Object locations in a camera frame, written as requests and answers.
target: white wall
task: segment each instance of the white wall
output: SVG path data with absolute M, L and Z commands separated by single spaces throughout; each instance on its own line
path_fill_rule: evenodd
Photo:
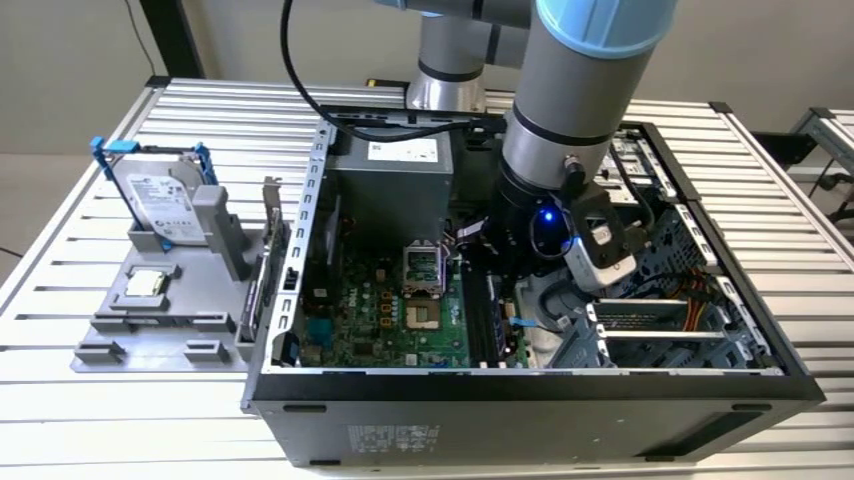
M 208 75 L 284 81 L 281 1 L 184 3 Z M 293 57 L 308 82 L 412 78 L 416 13 L 371 0 L 295 3 Z M 850 0 L 680 0 L 636 96 L 727 101 L 759 129 L 787 129 L 811 105 L 854 108 L 851 18 Z M 121 0 L 0 0 L 0 152 L 84 152 L 90 136 L 117 123 L 146 77 Z M 487 70 L 492 88 L 512 89 L 516 79 L 515 71 Z
M 185 0 L 210 26 L 221 75 L 281 81 L 279 0 Z M 722 100 L 751 128 L 787 130 L 808 106 L 854 107 L 854 2 L 680 0 L 636 96 Z M 359 85 L 416 72 L 419 17 L 371 0 L 296 1 L 295 64 L 308 82 Z M 513 89 L 517 72 L 487 70 Z
M 162 73 L 137 1 L 130 5 Z M 85 154 L 149 75 L 121 0 L 0 0 L 0 153 Z

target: blue drive bracket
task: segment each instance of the blue drive bracket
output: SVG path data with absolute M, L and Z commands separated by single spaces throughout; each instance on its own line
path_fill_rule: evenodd
M 218 185 L 216 179 L 216 173 L 213 172 L 213 162 L 210 161 L 210 150 L 201 142 L 196 143 L 192 147 L 192 152 L 198 156 L 198 164 L 201 165 L 201 175 L 204 176 L 204 183 L 208 185 Z
M 120 145 L 120 148 L 121 149 L 130 148 L 130 150 L 133 148 L 138 149 L 138 143 L 136 142 L 129 142 L 129 143 L 136 144 L 136 147 L 132 147 L 130 145 Z M 106 151 L 104 150 L 104 137 L 94 137 L 92 139 L 92 141 L 89 142 L 89 149 L 92 151 L 92 157 L 94 158 L 94 163 L 97 163 L 97 165 L 101 167 L 101 171 L 104 172 L 104 176 L 106 177 L 106 180 L 109 180 L 116 186 L 116 190 L 118 191 L 118 196 L 121 197 L 121 201 L 124 202 L 124 205 L 128 207 L 128 211 L 130 212 L 130 217 L 133 217 L 133 230 L 141 231 L 144 230 L 142 222 L 140 222 L 138 217 L 136 216 L 136 212 L 133 211 L 133 207 L 130 206 L 130 201 L 128 200 L 128 197 L 124 194 L 124 191 L 121 190 L 121 185 L 116 181 L 116 175 L 112 172 L 112 167 L 109 165 L 109 160 L 106 158 Z
M 124 191 L 121 190 L 121 185 L 116 181 L 116 176 L 112 171 L 112 167 L 109 165 L 109 160 L 113 155 L 126 155 L 130 153 L 145 153 L 145 154 L 169 154 L 169 155 L 192 155 L 198 159 L 198 165 L 201 167 L 201 178 L 205 185 L 218 185 L 218 180 L 216 178 L 216 173 L 213 172 L 213 161 L 210 160 L 210 150 L 204 146 L 201 142 L 196 144 L 192 149 L 182 148 L 170 148 L 170 147 L 157 147 L 157 146 L 142 146 L 134 140 L 113 140 L 106 147 L 104 147 L 104 137 L 94 137 L 89 142 L 89 149 L 92 151 L 92 157 L 94 158 L 94 162 L 101 167 L 101 171 L 104 172 L 104 176 L 106 180 L 109 180 L 116 185 L 116 190 L 118 190 L 118 196 L 121 197 L 121 201 L 124 205 L 128 207 L 128 211 L 130 212 L 130 216 L 133 217 L 133 229 L 142 231 L 142 222 L 133 211 L 133 207 L 130 206 L 130 201 L 128 200 Z M 162 249 L 168 250 L 170 248 L 170 244 L 168 240 L 162 239 Z

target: robotic arm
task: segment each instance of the robotic arm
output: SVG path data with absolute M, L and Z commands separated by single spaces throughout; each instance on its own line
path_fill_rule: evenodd
M 481 110 L 483 58 L 471 52 L 472 44 L 479 48 L 477 37 L 469 33 L 471 24 L 479 23 L 472 18 L 516 27 L 529 22 L 529 35 L 521 37 L 527 46 L 507 119 L 501 178 L 483 233 L 497 251 L 512 251 L 512 239 L 533 235 L 537 212 L 555 204 L 571 225 L 572 240 L 552 255 L 539 253 L 531 240 L 533 252 L 549 260 L 561 256 L 585 290 L 619 280 L 635 267 L 631 254 L 645 242 L 645 231 L 621 224 L 607 192 L 592 178 L 652 50 L 670 29 L 676 1 L 379 3 L 432 12 L 423 20 L 421 74 L 409 89 L 415 101 L 407 99 L 415 108 Z M 597 218 L 595 229 L 588 226 L 589 217 Z M 509 262 L 516 263 L 511 274 L 524 276 L 529 258 L 503 257 L 516 259 Z

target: floor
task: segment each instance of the floor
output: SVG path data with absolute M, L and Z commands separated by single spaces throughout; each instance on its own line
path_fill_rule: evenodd
M 89 156 L 0 154 L 0 246 L 25 253 L 92 162 Z M 0 252 L 0 284 L 17 258 Z

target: green circuit board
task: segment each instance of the green circuit board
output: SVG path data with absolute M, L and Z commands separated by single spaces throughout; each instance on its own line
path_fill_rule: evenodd
M 333 318 L 320 320 L 331 320 L 331 342 L 320 346 L 308 339 L 300 354 L 304 366 L 471 367 L 459 260 L 445 269 L 440 299 L 403 297 L 401 263 L 399 253 L 344 256 Z M 309 317 L 307 322 L 317 320 Z M 507 365 L 527 367 L 524 348 L 507 358 Z

